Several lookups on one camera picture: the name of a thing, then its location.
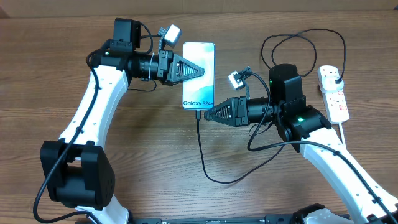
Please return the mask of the smartphone with lit screen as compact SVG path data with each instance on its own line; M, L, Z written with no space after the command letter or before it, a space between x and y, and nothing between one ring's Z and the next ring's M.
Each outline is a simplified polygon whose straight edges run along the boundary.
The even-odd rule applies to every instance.
M185 110L208 110L215 100L215 44L186 42L183 57L203 68L205 74L183 82L182 107Z

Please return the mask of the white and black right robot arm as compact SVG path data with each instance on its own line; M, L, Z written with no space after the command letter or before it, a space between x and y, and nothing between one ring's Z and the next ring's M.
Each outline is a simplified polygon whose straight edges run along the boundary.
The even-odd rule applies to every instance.
M272 67L266 92L265 98L230 98L206 111L204 118L232 127L274 123L279 145L291 145L339 195L351 216L348 223L397 223L397 198L361 167L322 113L306 104L297 67Z

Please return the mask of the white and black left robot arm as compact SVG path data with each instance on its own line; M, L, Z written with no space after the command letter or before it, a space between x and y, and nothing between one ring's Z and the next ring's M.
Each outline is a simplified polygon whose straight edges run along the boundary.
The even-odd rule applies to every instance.
M133 78L176 85L200 77L204 69L175 54L181 36L175 25L158 32L157 52L139 50L145 25L117 18L113 37L86 58L90 80L80 105L56 141L40 149L44 182L39 195L71 208L93 223L132 223L132 213L117 200L116 178L105 154L109 126L122 96Z

